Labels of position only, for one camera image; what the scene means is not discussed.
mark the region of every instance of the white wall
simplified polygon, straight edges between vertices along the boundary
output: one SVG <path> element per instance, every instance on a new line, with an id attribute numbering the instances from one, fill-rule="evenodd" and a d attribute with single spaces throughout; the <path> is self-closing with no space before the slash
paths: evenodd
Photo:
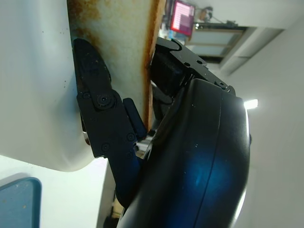
<path id="1" fill-rule="evenodd" d="M 240 26 L 286 29 L 304 11 L 302 0 L 186 0 L 198 8 L 213 7 L 219 20 L 235 20 Z"/>
<path id="2" fill-rule="evenodd" d="M 248 192 L 237 228 L 304 227 L 304 18 L 223 80 L 249 110 Z"/>

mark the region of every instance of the white panel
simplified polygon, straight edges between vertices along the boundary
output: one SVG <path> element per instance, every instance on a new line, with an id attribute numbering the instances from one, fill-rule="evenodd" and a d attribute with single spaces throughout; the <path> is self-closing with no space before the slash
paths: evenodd
<path id="1" fill-rule="evenodd" d="M 76 101 L 66 3 L 0 3 L 0 154 L 75 171 L 93 155 Z"/>
<path id="2" fill-rule="evenodd" d="M 195 31 L 190 43 L 228 44 L 235 34 L 229 32 L 203 32 Z"/>
<path id="3" fill-rule="evenodd" d="M 219 56 L 222 55 L 225 47 L 219 46 L 199 46 L 199 45 L 189 45 L 187 46 L 191 51 L 197 55 L 210 55 L 210 56 Z"/>

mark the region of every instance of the rust stain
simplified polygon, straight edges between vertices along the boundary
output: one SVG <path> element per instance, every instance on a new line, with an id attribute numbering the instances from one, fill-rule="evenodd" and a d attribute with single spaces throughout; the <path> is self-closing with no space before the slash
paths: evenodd
<path id="1" fill-rule="evenodd" d="M 97 4 L 100 0 L 67 0 L 67 11 L 71 21 L 85 22 L 89 19 L 100 19 Z"/>
<path id="2" fill-rule="evenodd" d="M 111 0 L 104 0 L 105 6 L 109 7 L 111 4 Z"/>
<path id="3" fill-rule="evenodd" d="M 151 115 L 152 115 L 152 88 L 150 83 L 149 65 L 152 60 L 153 52 L 155 50 L 156 39 L 158 36 L 158 30 L 161 24 L 162 12 L 165 7 L 165 0 L 154 0 L 151 3 L 150 9 L 150 24 L 148 26 L 148 32 L 146 37 L 146 47 L 144 52 L 144 62 L 142 72 L 144 75 L 144 96 L 147 97 L 147 102 L 144 104 L 144 124 L 149 130 L 151 128 Z"/>

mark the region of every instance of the black metal bracket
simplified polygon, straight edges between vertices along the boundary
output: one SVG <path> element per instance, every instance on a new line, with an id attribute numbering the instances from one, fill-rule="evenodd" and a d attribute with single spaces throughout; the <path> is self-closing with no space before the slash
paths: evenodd
<path id="1" fill-rule="evenodd" d="M 212 74 L 207 63 L 180 42 L 158 38 L 151 64 L 152 81 L 166 94 L 174 97 L 177 92 L 194 78 L 215 84 L 227 92 L 234 93 L 228 86 Z"/>
<path id="2" fill-rule="evenodd" d="M 132 99 L 122 101 L 97 50 L 74 40 L 77 101 L 94 157 L 108 158 L 119 202 L 127 207 L 140 171 L 134 146 L 147 131 Z"/>

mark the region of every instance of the rusty surface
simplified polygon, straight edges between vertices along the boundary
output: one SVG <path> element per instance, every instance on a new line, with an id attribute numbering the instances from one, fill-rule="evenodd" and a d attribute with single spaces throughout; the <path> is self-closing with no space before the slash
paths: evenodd
<path id="1" fill-rule="evenodd" d="M 76 28 L 72 28 L 74 35 L 79 38 L 87 39 L 91 44 L 97 48 L 101 55 L 109 55 L 109 53 L 101 53 L 101 40 L 98 36 L 94 35 L 89 29 L 79 25 L 85 25 L 87 21 L 102 20 L 102 15 L 98 10 L 97 5 L 103 2 L 107 7 L 110 7 L 111 0 L 67 0 L 67 8 L 70 23 L 74 24 Z M 134 7 L 136 7 L 137 0 L 132 0 Z M 165 6 L 165 0 L 150 0 L 147 4 L 151 4 L 151 9 L 147 17 L 150 19 L 149 26 L 147 26 L 146 45 L 144 49 L 144 58 L 142 61 L 142 75 L 144 83 L 144 100 L 143 116 L 144 124 L 150 129 L 150 121 L 152 116 L 152 88 L 149 76 L 149 65 L 152 60 L 152 55 L 155 49 L 155 43 L 158 36 L 158 30 L 161 24 L 162 12 Z M 110 47 L 111 55 L 117 55 L 116 47 Z"/>
<path id="2" fill-rule="evenodd" d="M 101 19 L 100 12 L 96 7 L 99 1 L 100 0 L 67 0 L 69 18 L 71 20 L 78 19 L 83 22 L 90 19 Z"/>
<path id="3" fill-rule="evenodd" d="M 152 6 L 150 10 L 150 16 L 151 19 L 150 24 L 148 26 L 148 32 L 146 37 L 146 47 L 145 47 L 145 53 L 144 53 L 144 62 L 143 62 L 143 68 L 142 68 L 142 74 L 144 75 L 144 90 L 145 90 L 145 96 L 148 98 L 147 102 L 145 103 L 144 107 L 144 124 L 147 127 L 148 130 L 150 130 L 152 126 L 152 87 L 151 87 L 151 81 L 150 81 L 150 75 L 149 75 L 149 66 L 152 60 L 153 52 L 155 50 L 155 44 L 156 39 L 158 36 L 158 30 L 159 26 L 161 24 L 162 20 L 162 11 L 165 7 L 165 0 L 152 0 Z"/>

